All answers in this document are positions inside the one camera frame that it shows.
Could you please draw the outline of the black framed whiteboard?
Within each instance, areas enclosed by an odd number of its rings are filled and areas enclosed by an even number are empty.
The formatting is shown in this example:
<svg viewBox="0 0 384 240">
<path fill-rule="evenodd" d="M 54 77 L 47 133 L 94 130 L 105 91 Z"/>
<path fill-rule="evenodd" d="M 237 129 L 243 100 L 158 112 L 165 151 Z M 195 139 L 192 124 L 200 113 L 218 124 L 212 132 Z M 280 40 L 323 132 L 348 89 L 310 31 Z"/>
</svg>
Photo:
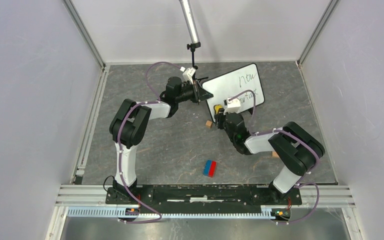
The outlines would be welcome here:
<svg viewBox="0 0 384 240">
<path fill-rule="evenodd" d="M 215 105 L 222 105 L 227 98 L 234 97 L 245 90 L 251 90 L 255 95 L 245 92 L 238 97 L 241 103 L 240 113 L 265 102 L 263 85 L 256 63 L 250 63 L 209 79 L 202 83 L 202 87 L 213 95 L 212 98 L 206 100 L 210 115 L 214 115 Z"/>
</svg>

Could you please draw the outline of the yellow bone shaped eraser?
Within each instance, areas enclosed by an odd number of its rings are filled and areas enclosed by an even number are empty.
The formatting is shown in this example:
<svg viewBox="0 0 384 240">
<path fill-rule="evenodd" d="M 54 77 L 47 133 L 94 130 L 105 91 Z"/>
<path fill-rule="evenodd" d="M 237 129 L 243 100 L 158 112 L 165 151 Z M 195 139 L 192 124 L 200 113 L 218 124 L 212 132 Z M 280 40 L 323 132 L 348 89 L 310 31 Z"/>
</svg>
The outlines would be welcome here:
<svg viewBox="0 0 384 240">
<path fill-rule="evenodd" d="M 215 114 L 215 115 L 221 113 L 221 112 L 224 110 L 224 108 L 223 108 L 223 106 L 222 106 L 221 104 L 217 104 L 217 105 L 215 105 L 215 106 L 213 107 L 213 109 L 214 109 L 214 114 Z"/>
</svg>

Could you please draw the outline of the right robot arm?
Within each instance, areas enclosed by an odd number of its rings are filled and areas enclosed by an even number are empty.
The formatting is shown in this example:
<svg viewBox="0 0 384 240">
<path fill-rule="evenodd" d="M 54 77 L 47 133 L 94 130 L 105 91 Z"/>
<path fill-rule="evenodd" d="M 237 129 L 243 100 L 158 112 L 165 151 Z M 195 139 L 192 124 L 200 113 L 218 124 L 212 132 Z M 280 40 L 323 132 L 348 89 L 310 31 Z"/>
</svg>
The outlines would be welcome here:
<svg viewBox="0 0 384 240">
<path fill-rule="evenodd" d="M 240 154 L 277 153 L 283 168 L 268 186 L 269 199 L 275 204 L 286 201 L 290 190 L 312 171 L 326 153 L 318 140 L 293 121 L 267 132 L 251 133 L 239 113 L 217 113 L 214 118 L 217 128 L 226 132 Z"/>
</svg>

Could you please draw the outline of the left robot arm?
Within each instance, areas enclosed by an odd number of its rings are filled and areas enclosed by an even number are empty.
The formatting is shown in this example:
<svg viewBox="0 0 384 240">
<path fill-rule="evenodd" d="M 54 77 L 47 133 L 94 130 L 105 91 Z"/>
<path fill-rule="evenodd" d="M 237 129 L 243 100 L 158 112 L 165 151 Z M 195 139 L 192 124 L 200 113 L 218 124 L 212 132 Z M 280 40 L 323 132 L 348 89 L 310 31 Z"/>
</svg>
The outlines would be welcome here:
<svg viewBox="0 0 384 240">
<path fill-rule="evenodd" d="M 109 126 L 117 154 L 117 170 L 112 187 L 120 200 L 131 204 L 137 198 L 137 147 L 145 136 L 149 121 L 172 117 L 179 109 L 179 103 L 200 103 L 213 96 L 199 83 L 170 77 L 158 100 L 136 102 L 127 98 L 122 102 Z"/>
</svg>

